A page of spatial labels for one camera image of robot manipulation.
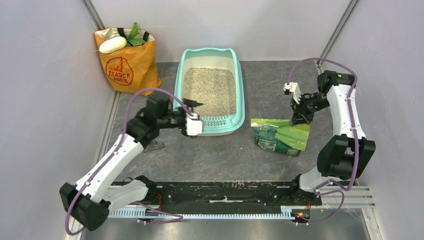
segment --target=teal litter box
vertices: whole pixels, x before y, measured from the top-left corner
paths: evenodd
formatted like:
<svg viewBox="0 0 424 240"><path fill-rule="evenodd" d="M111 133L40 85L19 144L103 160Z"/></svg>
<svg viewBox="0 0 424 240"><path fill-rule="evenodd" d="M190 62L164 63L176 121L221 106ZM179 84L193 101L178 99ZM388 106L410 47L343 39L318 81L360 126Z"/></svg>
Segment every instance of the teal litter box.
<svg viewBox="0 0 424 240"><path fill-rule="evenodd" d="M182 99L183 80L190 68L209 68L230 70L235 80L235 114L223 116L200 116L203 120L204 131L202 136L220 136L231 134L240 128L245 121L245 96L243 90L242 69L236 53L231 48L200 48L187 49L178 65L175 82L175 96ZM174 108L180 104L173 101Z"/></svg>

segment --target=litter box grate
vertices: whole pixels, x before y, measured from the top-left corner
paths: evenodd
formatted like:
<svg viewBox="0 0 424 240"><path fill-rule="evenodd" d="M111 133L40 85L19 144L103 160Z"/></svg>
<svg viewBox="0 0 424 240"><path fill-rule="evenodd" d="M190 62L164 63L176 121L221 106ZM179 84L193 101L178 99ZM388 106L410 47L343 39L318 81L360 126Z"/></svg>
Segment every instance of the litter box grate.
<svg viewBox="0 0 424 240"><path fill-rule="evenodd" d="M226 127L231 126L231 118L229 116L201 116L205 127Z"/></svg>

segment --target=litter box rim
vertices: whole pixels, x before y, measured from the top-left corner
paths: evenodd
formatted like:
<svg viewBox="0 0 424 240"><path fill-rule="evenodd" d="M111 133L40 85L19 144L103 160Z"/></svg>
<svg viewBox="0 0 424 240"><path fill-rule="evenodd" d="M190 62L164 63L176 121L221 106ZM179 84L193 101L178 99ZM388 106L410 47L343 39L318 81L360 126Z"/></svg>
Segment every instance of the litter box rim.
<svg viewBox="0 0 424 240"><path fill-rule="evenodd" d="M198 48L198 49L186 49L182 56L181 61L178 64L177 74L176 74L176 81L175 81L175 90L174 95L177 96L179 99L182 98L182 92L183 92L183 66L184 61L186 60L186 54L188 52L200 52L200 51L220 51L220 52L227 52L230 51L232 55L232 60L234 62L234 80L235 80L235 101L236 101L236 109L235 114L232 115L223 115L223 116L200 116L200 119L203 121L221 121L225 120L228 121L230 124L228 125L218 125L218 126L210 126L211 124L205 124L203 133L200 134L200 136L220 136L220 135L226 135L231 134L235 130L239 129L243 122L245 121L245 95L244 95L244 88L243 88L243 77L242 77L242 69L240 66L240 63L237 59L236 53L231 48L215 48L215 47L204 47L204 48ZM173 107L178 108L180 104L177 101L173 101Z"/></svg>

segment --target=gray wall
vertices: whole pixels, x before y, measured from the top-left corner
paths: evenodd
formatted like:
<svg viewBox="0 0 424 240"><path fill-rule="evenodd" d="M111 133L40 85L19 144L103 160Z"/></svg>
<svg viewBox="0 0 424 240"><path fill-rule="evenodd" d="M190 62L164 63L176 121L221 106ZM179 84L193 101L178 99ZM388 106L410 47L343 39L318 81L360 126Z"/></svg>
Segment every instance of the gray wall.
<svg viewBox="0 0 424 240"><path fill-rule="evenodd" d="M424 234L423 11L419 0L360 1L328 57L358 75L360 123L377 145L360 180L389 240Z"/></svg>
<svg viewBox="0 0 424 240"><path fill-rule="evenodd" d="M232 48L240 60L319 56L349 0L92 0L106 27L133 22L156 39L158 62L186 49Z"/></svg>
<svg viewBox="0 0 424 240"><path fill-rule="evenodd" d="M113 91L79 0L0 3L0 239L63 239L59 188L96 162Z"/></svg>

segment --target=enclosure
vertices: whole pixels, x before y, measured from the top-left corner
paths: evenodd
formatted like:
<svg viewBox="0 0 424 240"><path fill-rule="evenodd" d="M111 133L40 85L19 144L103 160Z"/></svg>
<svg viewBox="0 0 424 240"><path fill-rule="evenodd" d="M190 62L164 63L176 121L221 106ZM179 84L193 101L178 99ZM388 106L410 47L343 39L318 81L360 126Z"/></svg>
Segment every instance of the enclosure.
<svg viewBox="0 0 424 240"><path fill-rule="evenodd" d="M0 238L420 239L423 10L424 3L412 0L2 2ZM154 35L160 88L170 92L185 50L234 50L245 113L240 128L226 135L190 139L178 129L162 129L156 140L165 147L137 155L116 183L145 175L161 183L259 182L288 188L317 165L320 150L334 135L334 113L329 108L315 113L299 156L256 146L251 119L291 119L291 97L284 95L289 73L299 61L321 57L356 72L357 114L366 138L376 144L341 211L309 226L264 217L145 226L110 217L95 231L66 235L59 189L75 183L113 147L133 96L111 88L93 33L133 22ZM230 69L234 73L237 67ZM317 92L317 76L325 70L347 73L311 60L294 72L293 82L302 93ZM138 97L130 116L146 102ZM340 201L339 194L322 197L311 218L327 218Z"/></svg>

